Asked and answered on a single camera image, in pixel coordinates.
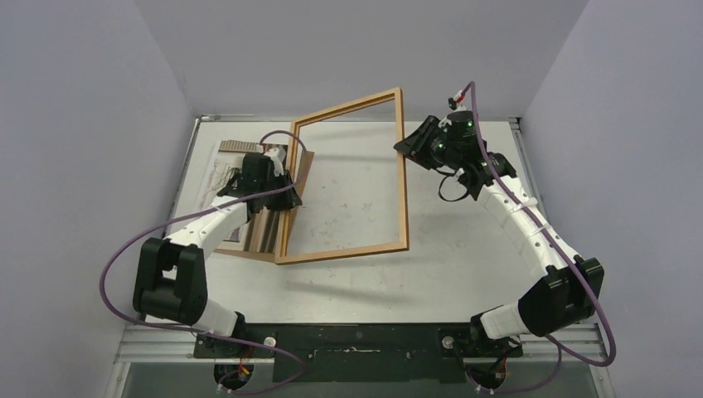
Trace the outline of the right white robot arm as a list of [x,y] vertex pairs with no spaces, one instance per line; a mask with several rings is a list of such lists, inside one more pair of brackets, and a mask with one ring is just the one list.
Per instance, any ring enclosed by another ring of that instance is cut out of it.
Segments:
[[464,196],[492,214],[534,280],[516,302],[472,316],[468,345],[474,352],[487,356],[512,337],[544,337],[595,315],[603,266],[558,238],[507,158],[487,150],[472,112],[430,115],[394,149],[465,187]]

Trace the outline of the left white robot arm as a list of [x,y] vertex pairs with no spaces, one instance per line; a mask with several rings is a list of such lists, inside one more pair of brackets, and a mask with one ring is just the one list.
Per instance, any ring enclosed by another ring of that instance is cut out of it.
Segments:
[[217,349],[227,357],[246,349],[243,314],[208,296],[206,259],[263,209],[287,211],[301,205],[284,168],[285,157],[280,147],[247,153],[212,198],[208,214],[165,238],[149,238],[142,244],[133,291],[138,313],[212,333]]

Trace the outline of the printed plant photo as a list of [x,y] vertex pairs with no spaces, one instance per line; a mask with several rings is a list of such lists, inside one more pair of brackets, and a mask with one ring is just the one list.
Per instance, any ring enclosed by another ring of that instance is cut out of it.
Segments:
[[235,242],[237,250],[243,250],[246,243],[247,228],[252,220],[259,217],[261,211],[247,211],[244,204],[250,197],[220,197],[219,190],[225,186],[235,172],[240,170],[242,159],[247,153],[262,153],[268,149],[283,145],[261,145],[243,142],[243,148],[227,152],[222,147],[216,148],[211,160],[211,166],[206,172],[205,181],[201,184],[196,199],[196,212],[212,209],[212,213],[198,216],[187,225],[180,227],[167,236],[167,241],[176,247],[194,245],[209,255],[222,243]]

